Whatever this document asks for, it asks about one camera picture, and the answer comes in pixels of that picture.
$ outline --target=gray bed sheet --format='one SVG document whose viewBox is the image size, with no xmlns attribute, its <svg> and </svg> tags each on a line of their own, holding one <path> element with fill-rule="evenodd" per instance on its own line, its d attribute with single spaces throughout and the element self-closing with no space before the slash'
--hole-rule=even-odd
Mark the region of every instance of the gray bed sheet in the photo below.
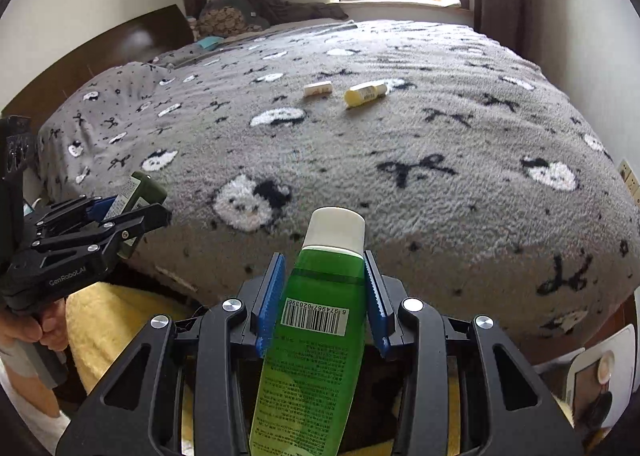
<svg viewBox="0 0 640 456">
<path fill-rule="evenodd" d="M 330 80 L 333 94 L 303 97 Z M 350 86 L 388 94 L 347 110 Z M 292 266 L 314 209 L 367 222 L 382 271 L 442 313 L 516 340 L 584 342 L 640 282 L 639 220 L 611 158 L 540 68 L 464 26 L 324 24 L 197 45 L 95 77 L 39 133 L 53 200 L 133 171 L 172 225 L 134 268 L 206 304 L 273 252 Z"/>
</svg>

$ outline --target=green bottle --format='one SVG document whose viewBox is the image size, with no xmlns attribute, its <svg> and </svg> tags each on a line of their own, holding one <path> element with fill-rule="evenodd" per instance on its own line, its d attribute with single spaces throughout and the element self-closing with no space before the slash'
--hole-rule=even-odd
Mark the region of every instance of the green bottle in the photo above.
<svg viewBox="0 0 640 456">
<path fill-rule="evenodd" d="M 335 456 L 365 343 L 364 229 L 336 207 L 311 216 L 260 376 L 252 456 Z"/>
</svg>

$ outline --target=metal screw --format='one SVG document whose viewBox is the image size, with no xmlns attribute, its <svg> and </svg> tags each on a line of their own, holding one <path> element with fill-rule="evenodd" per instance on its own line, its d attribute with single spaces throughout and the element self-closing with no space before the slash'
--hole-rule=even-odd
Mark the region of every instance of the metal screw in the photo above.
<svg viewBox="0 0 640 456">
<path fill-rule="evenodd" d="M 486 315 L 480 315 L 476 317 L 476 324 L 481 327 L 483 330 L 489 330 L 494 326 L 494 320 L 491 317 L 487 317 Z"/>
<path fill-rule="evenodd" d="M 169 318 L 166 315 L 156 315 L 151 319 L 151 328 L 160 330 L 169 324 Z"/>
<path fill-rule="evenodd" d="M 402 306 L 408 311 L 420 311 L 424 308 L 424 303 L 420 299 L 410 297 L 402 301 Z"/>
<path fill-rule="evenodd" d="M 222 309 L 225 311 L 238 311 L 242 308 L 242 301 L 239 299 L 227 299 L 222 303 Z"/>
</svg>

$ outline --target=yellow bottle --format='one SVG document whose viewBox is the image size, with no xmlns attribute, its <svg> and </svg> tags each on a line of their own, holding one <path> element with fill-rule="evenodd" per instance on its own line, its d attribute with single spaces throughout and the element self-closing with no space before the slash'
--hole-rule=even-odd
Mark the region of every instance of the yellow bottle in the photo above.
<svg viewBox="0 0 640 456">
<path fill-rule="evenodd" d="M 377 99 L 382 95 L 386 95 L 386 84 L 383 81 L 363 82 L 356 86 L 351 86 L 344 93 L 344 100 L 347 106 L 355 108 L 366 102 Z"/>
</svg>

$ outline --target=wall outlet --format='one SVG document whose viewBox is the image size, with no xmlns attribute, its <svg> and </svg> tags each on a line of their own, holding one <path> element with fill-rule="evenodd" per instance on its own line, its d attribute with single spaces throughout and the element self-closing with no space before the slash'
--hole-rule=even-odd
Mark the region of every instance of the wall outlet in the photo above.
<svg viewBox="0 0 640 456">
<path fill-rule="evenodd" d="M 635 194 L 635 192 L 638 190 L 638 179 L 636 178 L 636 175 L 631 173 L 629 176 L 626 177 L 625 183 L 626 183 L 626 188 L 629 190 L 629 192 L 631 194 Z"/>
<path fill-rule="evenodd" d="M 622 177 L 622 179 L 626 181 L 626 179 L 631 174 L 631 167 L 629 167 L 629 164 L 626 163 L 626 160 L 623 160 L 622 162 L 620 162 L 618 172 L 620 173 L 620 176 Z"/>
</svg>

